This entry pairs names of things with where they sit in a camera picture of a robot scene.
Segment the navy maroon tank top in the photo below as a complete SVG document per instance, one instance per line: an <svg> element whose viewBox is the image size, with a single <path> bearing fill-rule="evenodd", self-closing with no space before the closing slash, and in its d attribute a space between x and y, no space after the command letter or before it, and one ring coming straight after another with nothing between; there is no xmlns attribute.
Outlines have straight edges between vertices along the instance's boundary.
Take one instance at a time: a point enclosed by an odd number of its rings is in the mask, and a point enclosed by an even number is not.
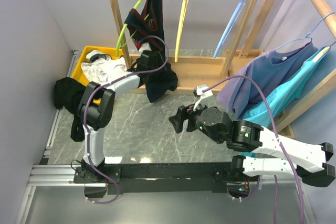
<svg viewBox="0 0 336 224"><path fill-rule="evenodd" d="M131 9L125 20L134 45L149 42L153 52L159 51L166 60L163 29L163 0L146 0L141 13ZM154 73L140 75L140 85L145 85L148 100L153 103L166 91L177 88L178 77L171 64Z"/></svg>

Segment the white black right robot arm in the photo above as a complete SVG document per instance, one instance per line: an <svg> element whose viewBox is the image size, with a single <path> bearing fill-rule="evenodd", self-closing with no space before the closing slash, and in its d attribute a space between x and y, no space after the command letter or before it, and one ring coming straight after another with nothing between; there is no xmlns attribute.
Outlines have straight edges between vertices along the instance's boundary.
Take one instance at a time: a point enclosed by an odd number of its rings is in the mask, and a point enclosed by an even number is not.
<svg viewBox="0 0 336 224"><path fill-rule="evenodd" d="M275 136L271 130L244 120L231 120L217 107L193 104L180 106L169 117L176 133L184 122L187 131L201 131L217 144L237 152L266 154L266 158L234 156L230 175L236 181L258 175L298 176L306 185L328 187L335 180L335 167L328 164L333 156L329 143L307 144L285 136Z"/></svg>

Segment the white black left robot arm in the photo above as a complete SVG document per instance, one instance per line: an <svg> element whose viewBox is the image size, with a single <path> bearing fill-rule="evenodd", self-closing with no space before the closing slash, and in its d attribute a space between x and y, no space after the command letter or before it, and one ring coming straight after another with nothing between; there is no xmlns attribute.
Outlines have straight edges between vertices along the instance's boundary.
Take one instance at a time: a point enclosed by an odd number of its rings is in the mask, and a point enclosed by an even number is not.
<svg viewBox="0 0 336 224"><path fill-rule="evenodd" d="M121 95L144 85L149 76L164 70L167 58L160 52L144 51L137 60L134 70L127 70L113 81L98 84L89 82L77 108L85 133L85 153L81 167L91 182L104 179L103 139L105 127L109 124L114 101Z"/></svg>

